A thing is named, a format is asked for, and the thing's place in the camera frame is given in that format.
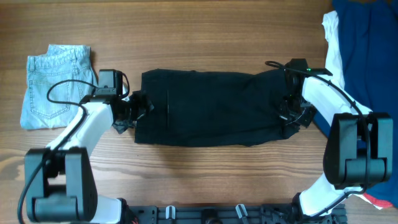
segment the wooden tabletop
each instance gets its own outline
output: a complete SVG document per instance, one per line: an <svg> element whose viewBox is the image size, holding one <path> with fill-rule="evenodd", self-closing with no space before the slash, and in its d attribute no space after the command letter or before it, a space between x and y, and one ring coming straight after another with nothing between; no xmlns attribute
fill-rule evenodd
<svg viewBox="0 0 398 224"><path fill-rule="evenodd" d="M19 124L28 55L49 44L91 46L98 72L127 74L133 90L155 68L259 73L265 60L325 64L329 1L152 1L0 5L0 223L16 223L25 153L62 129ZM322 173L326 138L311 125L260 146L184 148L134 143L134 130L105 133L90 160L99 194L130 205L287 203ZM349 223L398 223L396 209L346 202Z"/></svg>

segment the blue cloth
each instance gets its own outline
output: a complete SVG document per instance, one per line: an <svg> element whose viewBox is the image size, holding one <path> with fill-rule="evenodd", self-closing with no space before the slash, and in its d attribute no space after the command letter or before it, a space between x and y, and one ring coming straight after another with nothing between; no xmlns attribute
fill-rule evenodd
<svg viewBox="0 0 398 224"><path fill-rule="evenodd" d="M361 4L333 0L339 18L338 32L345 90L375 112L398 119L398 0ZM314 122L329 135L330 127L318 113ZM398 125L394 125L393 172L386 183L367 191L398 207Z"/></svg>
<svg viewBox="0 0 398 224"><path fill-rule="evenodd" d="M97 85L90 63L90 47L84 45L49 45L45 55L28 56L26 70L27 90L20 121L24 129L63 127L75 117L77 106L47 100L47 92L55 83L78 79ZM68 82L55 87L50 99L78 103L89 93L90 86Z"/></svg>

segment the red fabric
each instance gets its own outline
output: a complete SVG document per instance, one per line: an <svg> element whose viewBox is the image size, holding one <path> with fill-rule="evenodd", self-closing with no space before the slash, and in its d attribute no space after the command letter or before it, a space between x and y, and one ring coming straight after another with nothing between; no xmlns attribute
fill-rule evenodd
<svg viewBox="0 0 398 224"><path fill-rule="evenodd" d="M366 199L368 199L373 205L376 205L378 207L382 207L382 208L390 208L392 207L392 204L388 201L385 200L379 200L375 197L372 197L370 195L368 195L367 193L363 194Z"/></svg>

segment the black cloth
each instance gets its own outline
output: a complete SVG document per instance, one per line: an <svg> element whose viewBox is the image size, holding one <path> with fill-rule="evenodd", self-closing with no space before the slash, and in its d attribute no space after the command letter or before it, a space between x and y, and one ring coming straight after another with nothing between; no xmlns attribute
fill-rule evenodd
<svg viewBox="0 0 398 224"><path fill-rule="evenodd" d="M154 109L137 120L136 143L253 146L298 132L278 109L288 94L283 70L258 75L151 70L141 88Z"/></svg>

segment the dark blue fabric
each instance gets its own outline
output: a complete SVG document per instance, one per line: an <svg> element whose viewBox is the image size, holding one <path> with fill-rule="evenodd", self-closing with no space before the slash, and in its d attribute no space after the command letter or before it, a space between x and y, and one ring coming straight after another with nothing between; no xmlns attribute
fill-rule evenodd
<svg viewBox="0 0 398 224"><path fill-rule="evenodd" d="M398 0L361 4L333 0L339 24L345 90L375 112L388 112L398 119ZM315 123L329 135L330 127L320 115ZM367 191L398 207L398 125L394 125L393 172L386 183Z"/></svg>

